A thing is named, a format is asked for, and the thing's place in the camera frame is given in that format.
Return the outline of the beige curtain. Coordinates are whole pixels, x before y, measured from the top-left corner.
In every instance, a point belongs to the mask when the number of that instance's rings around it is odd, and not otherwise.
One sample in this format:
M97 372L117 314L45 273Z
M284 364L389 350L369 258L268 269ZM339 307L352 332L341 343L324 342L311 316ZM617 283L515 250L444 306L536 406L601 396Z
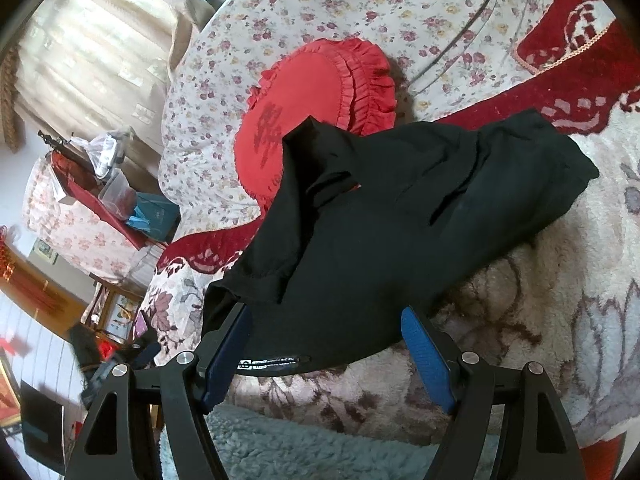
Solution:
M126 170L156 177L169 87L213 14L205 0L44 0L1 64L2 142L22 147L20 120L65 139L131 130Z

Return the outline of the red heart ruffled pillow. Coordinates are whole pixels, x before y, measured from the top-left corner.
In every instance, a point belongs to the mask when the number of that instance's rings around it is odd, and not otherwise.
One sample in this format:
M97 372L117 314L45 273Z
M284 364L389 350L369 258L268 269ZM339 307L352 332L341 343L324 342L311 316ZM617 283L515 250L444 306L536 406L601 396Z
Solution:
M372 42L314 40L265 70L250 90L235 136L242 187L269 208L282 176L282 138L307 117L357 136L392 128L395 83L390 63Z

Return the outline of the black pants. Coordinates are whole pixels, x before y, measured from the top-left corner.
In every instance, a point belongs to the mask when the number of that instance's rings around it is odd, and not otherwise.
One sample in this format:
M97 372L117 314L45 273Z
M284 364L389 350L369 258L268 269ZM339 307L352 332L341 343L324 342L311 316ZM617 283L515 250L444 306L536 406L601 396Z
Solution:
M474 131L414 122L355 136L307 119L282 141L279 191L250 244L210 284L250 308L252 375L346 365L400 338L436 298L570 210L597 166L534 110Z

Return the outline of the framed clock picture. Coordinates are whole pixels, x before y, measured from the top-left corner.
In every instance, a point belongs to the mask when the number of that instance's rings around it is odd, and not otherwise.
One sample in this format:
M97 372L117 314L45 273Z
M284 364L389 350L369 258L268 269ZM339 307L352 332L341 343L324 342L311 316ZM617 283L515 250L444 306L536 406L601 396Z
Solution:
M93 297L80 322L114 344L126 344L134 333L141 304L139 294L96 278Z

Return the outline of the teal box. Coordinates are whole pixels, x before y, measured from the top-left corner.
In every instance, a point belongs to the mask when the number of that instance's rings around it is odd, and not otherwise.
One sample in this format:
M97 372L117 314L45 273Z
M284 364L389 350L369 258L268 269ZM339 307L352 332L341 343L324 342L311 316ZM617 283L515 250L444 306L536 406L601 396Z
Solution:
M163 195L137 192L136 196L126 225L152 240L167 242L179 223L179 207Z

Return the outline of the grey fleece blanket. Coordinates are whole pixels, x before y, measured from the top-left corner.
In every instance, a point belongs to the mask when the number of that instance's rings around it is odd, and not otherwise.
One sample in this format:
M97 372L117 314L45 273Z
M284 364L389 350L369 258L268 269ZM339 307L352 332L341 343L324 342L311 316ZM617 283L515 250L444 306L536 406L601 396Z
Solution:
M206 428L231 479L422 479L436 445L338 434L220 404Z

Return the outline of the floral white quilt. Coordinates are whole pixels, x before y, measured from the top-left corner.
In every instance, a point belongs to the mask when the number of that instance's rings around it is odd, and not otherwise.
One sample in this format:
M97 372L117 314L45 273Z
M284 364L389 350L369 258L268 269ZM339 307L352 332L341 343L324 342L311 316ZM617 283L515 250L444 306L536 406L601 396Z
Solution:
M160 189L178 236L240 226L257 203L233 140L264 70L308 42L356 37L390 60L399 116L434 120L529 76L516 45L553 0L227 0L184 55L162 119Z

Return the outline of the red white plush blanket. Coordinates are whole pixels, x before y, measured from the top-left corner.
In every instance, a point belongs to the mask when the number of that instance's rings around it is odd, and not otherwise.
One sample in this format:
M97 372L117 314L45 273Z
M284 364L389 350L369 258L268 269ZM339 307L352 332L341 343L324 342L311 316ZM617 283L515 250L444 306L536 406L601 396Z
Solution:
M518 43L525 80L452 116L476 126L535 107L599 168L572 209L445 300L438 324L499 365L544 364L588 477L617 479L639 444L639 52L604 0L553 0ZM239 376L208 419L240 441L321 434L433 451L446 416L404 346L325 372Z

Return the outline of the clear plastic bag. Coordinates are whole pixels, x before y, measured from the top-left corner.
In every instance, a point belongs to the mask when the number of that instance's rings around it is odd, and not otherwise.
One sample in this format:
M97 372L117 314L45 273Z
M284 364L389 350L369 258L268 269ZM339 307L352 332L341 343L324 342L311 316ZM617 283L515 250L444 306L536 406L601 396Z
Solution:
M127 148L133 138L134 129L127 127L101 133L90 141L80 136L72 136L70 143L87 155L94 175L104 181L124 162Z

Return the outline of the red bedside cabinet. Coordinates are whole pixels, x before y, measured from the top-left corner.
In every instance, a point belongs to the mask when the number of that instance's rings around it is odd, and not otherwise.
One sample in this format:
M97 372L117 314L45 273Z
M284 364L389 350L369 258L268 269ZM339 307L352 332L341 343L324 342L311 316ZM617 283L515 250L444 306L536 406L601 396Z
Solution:
M140 249L152 240L126 225L140 191L129 184L122 170L116 168L106 182L100 182L91 171L60 152L53 151L51 156L54 173L67 195L122 234L135 248Z

